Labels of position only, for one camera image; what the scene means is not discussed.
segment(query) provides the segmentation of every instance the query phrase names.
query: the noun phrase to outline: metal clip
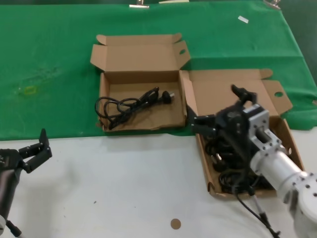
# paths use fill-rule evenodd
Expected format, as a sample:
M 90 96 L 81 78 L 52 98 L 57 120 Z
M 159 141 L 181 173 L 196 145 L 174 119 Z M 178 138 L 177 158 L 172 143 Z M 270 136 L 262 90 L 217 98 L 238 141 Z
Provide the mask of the metal clip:
M 272 7 L 272 8 L 274 8 L 274 9 L 278 9 L 278 10 L 280 10 L 280 7 L 279 7 L 277 4 L 278 4 L 280 1 L 281 1 L 281 0 L 273 0 L 273 1 L 271 1 L 271 2 L 268 2 L 268 1 L 264 0 L 264 2 L 266 3 L 266 5 L 268 5 L 268 6 Z
M 149 8 L 150 6 L 144 5 L 144 0 L 137 0 L 137 4 L 136 5 L 130 4 L 129 7 Z

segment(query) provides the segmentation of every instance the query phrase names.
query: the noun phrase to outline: box lid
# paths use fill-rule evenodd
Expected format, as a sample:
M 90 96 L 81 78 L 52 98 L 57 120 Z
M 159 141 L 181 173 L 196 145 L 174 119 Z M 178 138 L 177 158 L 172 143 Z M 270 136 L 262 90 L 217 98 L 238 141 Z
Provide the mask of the box lid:
M 258 103 L 271 116 L 281 115 L 293 107 L 281 84 L 267 79 L 273 74 L 270 69 L 193 70 L 181 73 L 187 104 L 200 116 L 215 114 L 233 105 L 238 98 L 231 91 L 232 84 L 256 92 Z
M 174 35 L 104 36 L 93 45 L 90 62 L 103 71 L 173 71 L 190 59 L 180 33 Z

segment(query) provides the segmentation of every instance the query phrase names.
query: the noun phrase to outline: white tabletop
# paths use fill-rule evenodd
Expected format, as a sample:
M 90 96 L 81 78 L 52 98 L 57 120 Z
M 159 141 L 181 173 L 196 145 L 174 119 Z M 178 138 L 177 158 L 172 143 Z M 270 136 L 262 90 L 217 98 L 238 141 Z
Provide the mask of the white tabletop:
M 293 131 L 317 171 L 317 128 Z M 237 201 L 207 192 L 195 137 L 52 139 L 53 157 L 21 175 L 9 219 L 26 238 L 270 238 Z M 36 141 L 0 142 L 19 149 Z M 260 199 L 274 230 L 296 238 L 286 206 Z M 177 218 L 181 228 L 173 230 Z M 4 238 L 12 238 L 5 229 Z

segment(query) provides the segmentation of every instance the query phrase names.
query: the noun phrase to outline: open cardboard box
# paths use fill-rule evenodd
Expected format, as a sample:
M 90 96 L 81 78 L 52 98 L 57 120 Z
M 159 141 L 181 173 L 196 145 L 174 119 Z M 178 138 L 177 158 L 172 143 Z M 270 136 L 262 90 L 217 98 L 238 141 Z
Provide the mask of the open cardboard box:
M 278 81 L 266 80 L 271 76 L 270 69 L 181 71 L 187 105 L 198 116 L 216 114 L 233 105 L 238 98 L 231 92 L 232 84 L 257 93 L 258 103 L 270 113 L 270 129 L 282 140 L 286 150 L 291 151 L 290 158 L 293 162 L 303 169 L 302 160 L 287 122 L 280 117 L 282 113 L 292 108 L 292 104 Z M 219 173 L 213 169 L 211 159 L 205 153 L 204 139 L 200 135 L 196 138 L 209 193 L 222 198 L 233 197 L 231 194 L 222 192 L 218 182 Z M 269 190 L 256 191 L 256 194 L 260 196 L 274 193 L 275 191 Z
M 98 35 L 101 45 L 94 45 L 91 63 L 103 73 L 100 78 L 100 97 L 117 100 L 140 98 L 147 91 L 159 87 L 175 94 L 171 104 L 154 105 L 142 110 L 126 123 L 111 131 L 156 130 L 181 127 L 186 123 L 186 101 L 181 83 L 180 68 L 190 55 L 181 34 L 144 36 Z M 99 112 L 104 115 L 101 100 Z M 118 114 L 116 105 L 107 108 L 109 115 Z M 99 118 L 104 131 L 109 131 L 108 120 Z

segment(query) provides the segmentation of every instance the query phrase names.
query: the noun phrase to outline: green cloth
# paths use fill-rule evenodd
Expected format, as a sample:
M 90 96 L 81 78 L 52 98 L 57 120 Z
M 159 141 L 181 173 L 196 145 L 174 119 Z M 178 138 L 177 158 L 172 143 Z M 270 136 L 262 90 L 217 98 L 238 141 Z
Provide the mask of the green cloth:
M 249 19 L 246 24 L 238 16 Z M 293 129 L 317 125 L 317 88 L 280 11 L 262 2 L 0 6 L 0 139 L 104 135 L 94 103 L 96 35 L 181 32 L 187 69 L 271 68 L 294 108 Z M 188 129 L 165 130 L 189 134 Z

